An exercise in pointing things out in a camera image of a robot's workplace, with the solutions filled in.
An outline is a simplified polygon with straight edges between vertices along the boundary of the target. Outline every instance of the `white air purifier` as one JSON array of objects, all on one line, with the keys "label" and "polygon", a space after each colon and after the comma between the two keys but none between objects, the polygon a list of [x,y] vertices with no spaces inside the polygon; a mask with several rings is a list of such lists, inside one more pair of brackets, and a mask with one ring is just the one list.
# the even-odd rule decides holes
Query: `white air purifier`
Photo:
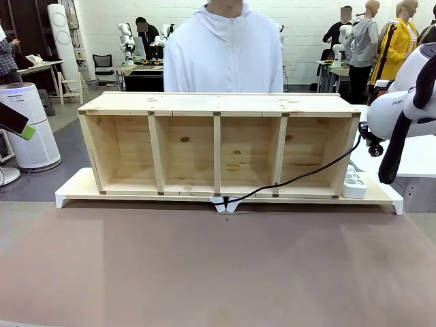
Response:
[{"label": "white air purifier", "polygon": [[30,141],[7,132],[21,170],[41,172],[59,165],[61,155],[36,86],[33,83],[2,85],[0,86],[0,102],[28,117],[27,125],[36,130]]}]

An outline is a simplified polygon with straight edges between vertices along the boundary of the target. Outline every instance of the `black chair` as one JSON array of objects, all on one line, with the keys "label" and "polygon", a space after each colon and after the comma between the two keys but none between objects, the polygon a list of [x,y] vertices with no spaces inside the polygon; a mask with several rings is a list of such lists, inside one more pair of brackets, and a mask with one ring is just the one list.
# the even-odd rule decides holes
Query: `black chair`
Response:
[{"label": "black chair", "polygon": [[98,72],[97,68],[108,68],[112,67],[112,55],[108,54],[106,56],[98,56],[96,54],[93,54],[93,60],[94,60],[94,67],[95,67],[95,88],[98,87],[99,76],[113,76],[114,81],[115,80],[115,72],[113,70],[111,71],[103,71]]}]

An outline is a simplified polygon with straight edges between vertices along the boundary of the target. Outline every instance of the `wooden shelf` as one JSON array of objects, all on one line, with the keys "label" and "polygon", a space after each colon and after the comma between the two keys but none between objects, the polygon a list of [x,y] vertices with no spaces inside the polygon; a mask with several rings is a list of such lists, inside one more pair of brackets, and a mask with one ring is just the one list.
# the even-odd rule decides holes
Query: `wooden shelf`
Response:
[{"label": "wooden shelf", "polygon": [[[174,197],[244,196],[313,171],[352,147],[360,114],[335,95],[205,93],[104,93],[79,113],[99,191]],[[336,198],[347,165],[252,198]]]},{"label": "wooden shelf", "polygon": [[157,195],[155,170],[153,166],[137,169],[123,166],[109,180],[104,191],[107,194],[143,194]]}]

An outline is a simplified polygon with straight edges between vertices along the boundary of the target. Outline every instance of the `white hooded jacket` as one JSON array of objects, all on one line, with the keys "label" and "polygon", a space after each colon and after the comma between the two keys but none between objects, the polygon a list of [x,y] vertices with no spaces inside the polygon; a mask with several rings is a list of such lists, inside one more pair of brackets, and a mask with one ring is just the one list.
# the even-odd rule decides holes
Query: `white hooded jacket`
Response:
[{"label": "white hooded jacket", "polygon": [[200,8],[168,39],[166,92],[283,92],[283,61],[275,24],[247,4],[237,18]]}]

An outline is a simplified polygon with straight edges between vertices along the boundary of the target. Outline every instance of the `green object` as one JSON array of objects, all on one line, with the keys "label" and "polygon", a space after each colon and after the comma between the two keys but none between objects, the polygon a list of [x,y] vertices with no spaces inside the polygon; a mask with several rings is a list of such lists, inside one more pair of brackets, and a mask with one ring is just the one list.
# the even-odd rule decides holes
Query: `green object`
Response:
[{"label": "green object", "polygon": [[22,131],[21,134],[17,134],[21,138],[30,141],[32,137],[35,135],[36,130],[32,126],[26,125],[25,130]]}]

